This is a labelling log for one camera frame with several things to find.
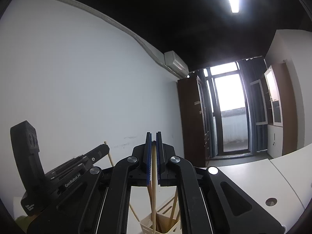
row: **window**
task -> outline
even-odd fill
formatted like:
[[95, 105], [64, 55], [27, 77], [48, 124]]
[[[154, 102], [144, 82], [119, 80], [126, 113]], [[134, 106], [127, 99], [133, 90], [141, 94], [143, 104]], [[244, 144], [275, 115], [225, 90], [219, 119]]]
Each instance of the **window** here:
[[208, 82], [208, 80], [207, 80], [206, 82], [207, 82], [208, 91], [209, 91], [211, 111], [213, 112], [213, 99], [211, 98], [211, 91], [210, 91], [210, 87], [209, 87], [209, 82]]
[[216, 96], [216, 87], [214, 85], [214, 81], [213, 81], [213, 92], [215, 93], [215, 96]]
[[235, 62], [210, 67], [211, 75], [218, 75], [218, 74], [231, 72], [231, 71], [235, 71], [235, 70], [237, 70], [237, 66], [236, 66]]
[[245, 98], [239, 74], [218, 77], [215, 82], [221, 112], [245, 107]]
[[208, 71], [207, 71], [207, 69], [205, 69], [205, 68], [204, 68], [204, 75], [205, 75], [205, 77], [208, 76]]

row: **white wall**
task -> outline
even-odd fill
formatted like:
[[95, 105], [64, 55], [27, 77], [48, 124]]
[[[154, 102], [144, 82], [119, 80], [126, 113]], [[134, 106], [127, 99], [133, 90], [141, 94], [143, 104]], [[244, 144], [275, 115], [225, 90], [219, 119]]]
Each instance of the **white wall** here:
[[265, 60], [268, 66], [286, 62], [297, 107], [297, 149], [309, 145], [312, 143], [312, 33], [277, 30]]
[[[161, 131], [183, 156], [176, 82], [103, 20], [55, 0], [13, 0], [0, 20], [0, 197], [11, 215], [24, 187], [10, 127], [28, 120], [36, 128], [45, 172], [104, 140], [117, 162], [147, 131], [153, 139]], [[110, 166], [107, 157], [97, 165]]]

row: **metal pivot bolt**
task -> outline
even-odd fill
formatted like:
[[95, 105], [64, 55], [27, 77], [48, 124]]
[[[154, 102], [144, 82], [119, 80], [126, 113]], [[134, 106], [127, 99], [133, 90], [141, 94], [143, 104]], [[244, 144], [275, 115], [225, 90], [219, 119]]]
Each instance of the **metal pivot bolt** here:
[[178, 156], [173, 156], [170, 158], [170, 161], [173, 163], [178, 163], [181, 161], [181, 159]]
[[128, 157], [127, 161], [129, 163], [135, 163], [136, 161], [138, 161], [138, 159], [135, 156], [130, 156], [130, 157]]
[[208, 168], [208, 172], [209, 172], [210, 174], [213, 174], [213, 175], [217, 174], [218, 171], [219, 171], [218, 168], [216, 168], [216, 167], [214, 167], [214, 166], [211, 166], [211, 167]]
[[91, 174], [98, 174], [99, 173], [99, 168], [98, 167], [92, 167], [90, 169], [90, 173]]

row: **gray curtain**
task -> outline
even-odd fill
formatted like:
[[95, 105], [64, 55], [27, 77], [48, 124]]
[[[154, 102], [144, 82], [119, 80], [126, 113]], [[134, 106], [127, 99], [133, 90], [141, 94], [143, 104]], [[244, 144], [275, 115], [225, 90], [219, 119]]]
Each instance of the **gray curtain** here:
[[257, 103], [262, 99], [261, 92], [252, 92], [250, 83], [260, 79], [266, 71], [266, 64], [263, 57], [243, 59], [238, 61], [241, 77], [246, 92], [249, 114], [249, 149], [251, 153], [267, 149], [268, 127], [267, 125], [256, 126]]

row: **white desk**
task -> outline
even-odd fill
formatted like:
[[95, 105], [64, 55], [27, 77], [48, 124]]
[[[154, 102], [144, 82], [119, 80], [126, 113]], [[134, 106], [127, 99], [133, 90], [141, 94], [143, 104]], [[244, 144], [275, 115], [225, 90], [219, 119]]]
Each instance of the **white desk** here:
[[312, 197], [312, 144], [290, 154], [272, 159], [306, 208]]
[[[285, 226], [286, 231], [303, 213], [296, 193], [268, 159], [218, 168]], [[268, 198], [276, 198], [276, 205], [267, 206]]]

